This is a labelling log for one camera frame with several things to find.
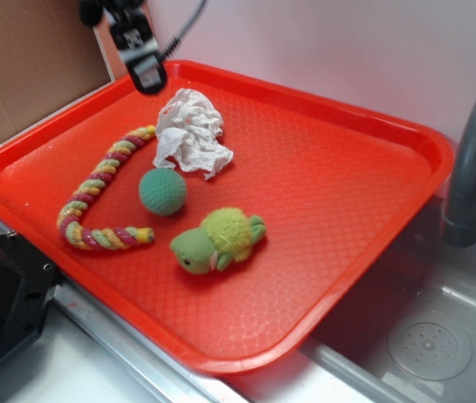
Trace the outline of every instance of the black cable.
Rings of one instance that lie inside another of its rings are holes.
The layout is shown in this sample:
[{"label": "black cable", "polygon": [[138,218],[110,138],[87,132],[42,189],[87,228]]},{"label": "black cable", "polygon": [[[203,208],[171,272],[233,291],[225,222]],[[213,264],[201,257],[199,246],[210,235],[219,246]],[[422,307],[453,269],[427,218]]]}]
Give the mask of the black cable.
[{"label": "black cable", "polygon": [[196,20],[200,17],[202,10],[206,6],[207,0],[201,0],[201,3],[199,4],[198,8],[196,9],[195,13],[189,18],[189,21],[187,22],[186,25],[184,25],[184,28],[181,29],[180,33],[176,35],[170,43],[167,45],[165,50],[162,53],[163,60],[172,55],[178,45],[180,44],[182,38],[184,35],[189,31],[189,29],[193,26],[193,24],[196,22]]}]

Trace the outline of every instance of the dog toy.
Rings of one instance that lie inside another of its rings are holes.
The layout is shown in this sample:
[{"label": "dog toy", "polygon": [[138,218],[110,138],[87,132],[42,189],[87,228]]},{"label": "dog toy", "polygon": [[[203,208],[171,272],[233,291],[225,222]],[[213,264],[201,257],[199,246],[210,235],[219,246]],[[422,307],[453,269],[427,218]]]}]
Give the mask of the dog toy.
[{"label": "dog toy", "polygon": [[178,235],[170,248],[183,269],[205,275],[248,258],[265,231],[262,218],[249,218],[238,208],[225,207],[210,213],[199,228]]},{"label": "dog toy", "polygon": [[149,170],[139,183],[139,196],[152,213],[169,216],[186,202],[186,182],[179,173],[169,168]]},{"label": "dog toy", "polygon": [[138,128],[123,136],[112,145],[105,158],[88,179],[81,183],[66,205],[60,210],[57,227],[70,244],[84,250],[128,249],[154,239],[152,228],[104,228],[82,227],[79,221],[86,209],[96,200],[103,188],[117,173],[118,167],[129,156],[155,136],[155,127]]}]

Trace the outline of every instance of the plush turtle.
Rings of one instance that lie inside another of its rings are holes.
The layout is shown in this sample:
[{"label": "plush turtle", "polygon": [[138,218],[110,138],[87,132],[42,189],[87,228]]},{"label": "plush turtle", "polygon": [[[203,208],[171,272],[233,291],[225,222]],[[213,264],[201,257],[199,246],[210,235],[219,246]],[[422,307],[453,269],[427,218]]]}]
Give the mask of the plush turtle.
[{"label": "plush turtle", "polygon": [[238,208],[225,207],[210,213],[199,228],[178,235],[170,248],[181,267],[194,275],[205,275],[248,258],[265,229],[262,218],[249,218]]}]

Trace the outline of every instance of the braided rope toy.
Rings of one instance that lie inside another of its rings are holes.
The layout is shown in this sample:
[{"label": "braided rope toy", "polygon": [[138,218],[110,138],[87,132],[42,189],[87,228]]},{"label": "braided rope toy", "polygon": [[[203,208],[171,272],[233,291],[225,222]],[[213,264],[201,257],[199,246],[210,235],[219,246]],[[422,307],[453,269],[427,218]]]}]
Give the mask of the braided rope toy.
[{"label": "braided rope toy", "polygon": [[107,151],[105,158],[81,183],[59,213],[57,228],[70,244],[83,250],[128,249],[154,239],[152,228],[104,228],[82,227],[79,221],[84,211],[96,200],[102,189],[112,180],[118,167],[129,156],[155,136],[155,127],[137,128],[123,136]]}]

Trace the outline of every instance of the white wall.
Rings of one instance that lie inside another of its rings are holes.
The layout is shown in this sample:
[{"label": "white wall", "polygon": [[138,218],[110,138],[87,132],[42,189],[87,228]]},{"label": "white wall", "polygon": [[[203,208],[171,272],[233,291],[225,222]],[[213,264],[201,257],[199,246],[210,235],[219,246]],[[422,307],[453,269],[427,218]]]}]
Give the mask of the white wall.
[{"label": "white wall", "polygon": [[[200,0],[148,0],[160,45]],[[476,0],[211,0],[175,59],[199,61],[439,130],[476,100]]]}]

